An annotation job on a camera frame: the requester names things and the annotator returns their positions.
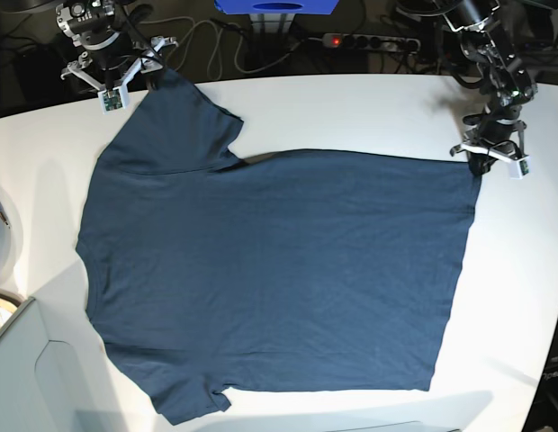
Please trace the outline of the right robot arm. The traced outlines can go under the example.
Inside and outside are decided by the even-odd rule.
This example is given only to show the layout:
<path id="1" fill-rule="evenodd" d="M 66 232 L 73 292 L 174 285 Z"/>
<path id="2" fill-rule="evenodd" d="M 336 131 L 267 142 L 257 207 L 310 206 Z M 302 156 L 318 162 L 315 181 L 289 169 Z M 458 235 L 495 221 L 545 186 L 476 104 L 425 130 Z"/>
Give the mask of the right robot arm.
<path id="1" fill-rule="evenodd" d="M 58 27 L 77 48 L 77 59 L 67 63 L 61 77 L 74 77 L 92 92 L 110 91 L 145 77 L 155 90 L 167 72 L 160 51 L 175 38 L 146 37 L 139 26 L 154 12 L 141 1 L 66 1 L 56 8 Z"/>

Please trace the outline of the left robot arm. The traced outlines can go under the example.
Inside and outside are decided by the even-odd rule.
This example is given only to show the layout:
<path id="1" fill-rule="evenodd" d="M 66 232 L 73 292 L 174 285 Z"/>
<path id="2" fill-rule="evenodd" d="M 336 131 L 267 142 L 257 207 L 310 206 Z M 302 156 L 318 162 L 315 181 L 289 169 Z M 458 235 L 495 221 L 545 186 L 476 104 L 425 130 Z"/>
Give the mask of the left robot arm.
<path id="1" fill-rule="evenodd" d="M 537 86 L 497 17 L 499 7 L 497 1 L 453 1 L 440 14 L 481 78 L 466 81 L 453 68 L 452 76 L 460 86 L 488 97 L 480 112 L 462 118 L 463 141 L 450 153 L 465 153 L 475 176 L 487 174 L 500 161 L 507 165 L 509 176 L 518 180 L 530 172 L 525 151 L 527 126 L 520 114 L 533 100 Z"/>

